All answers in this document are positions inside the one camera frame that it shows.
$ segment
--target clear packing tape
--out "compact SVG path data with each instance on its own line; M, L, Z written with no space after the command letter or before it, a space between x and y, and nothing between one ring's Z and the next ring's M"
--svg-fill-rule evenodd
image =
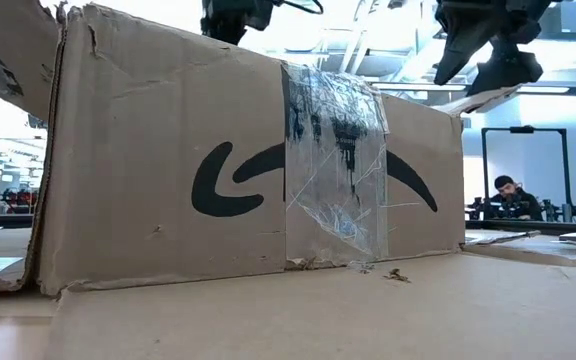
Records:
M388 255L381 94L361 79L284 63L286 211L298 206L364 259ZM329 252L318 254L323 260Z

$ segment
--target cardboard flap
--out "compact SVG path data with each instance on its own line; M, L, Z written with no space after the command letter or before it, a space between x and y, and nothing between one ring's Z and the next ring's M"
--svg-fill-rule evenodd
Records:
M459 117L463 113L471 113L498 101L504 101L506 98L512 96L520 87L521 85L499 90L484 91L448 104L433 106L433 108L445 112L450 116Z
M539 235L539 231L466 230L466 245L491 245Z
M0 97L48 120L57 24L38 0L0 0Z
M486 246L466 243L464 251L514 261L576 266L576 244L561 242L555 236L524 237Z
M46 360L565 359L575 304L576 268L468 255L66 292Z

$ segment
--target white wall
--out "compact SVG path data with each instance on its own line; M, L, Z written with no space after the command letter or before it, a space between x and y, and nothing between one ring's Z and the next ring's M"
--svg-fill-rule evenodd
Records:
M473 129L465 130L463 135L464 155L470 157L481 156L481 127L566 128L571 194L576 203L576 97L521 95L474 119L472 124ZM488 143L489 167L494 167L490 172L491 189L495 176L505 173L523 183L527 191L540 199L551 199L555 204L565 201L561 138L557 133L489 133ZM476 181L472 179L477 177L483 182L483 175L474 169L466 170L464 176L471 178L467 184Z

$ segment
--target cardboard box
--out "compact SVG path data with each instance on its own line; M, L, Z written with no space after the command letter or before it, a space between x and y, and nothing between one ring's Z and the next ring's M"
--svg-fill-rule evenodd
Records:
M396 267L410 283L385 279ZM64 293L48 360L576 359L576 268L464 254Z
M60 19L50 100L37 86L22 104L50 104L50 126L32 271L9 289L266 274L288 258L343 265L463 242L458 117L104 7ZM52 33L37 21L10 29ZM48 62L10 59L29 79Z

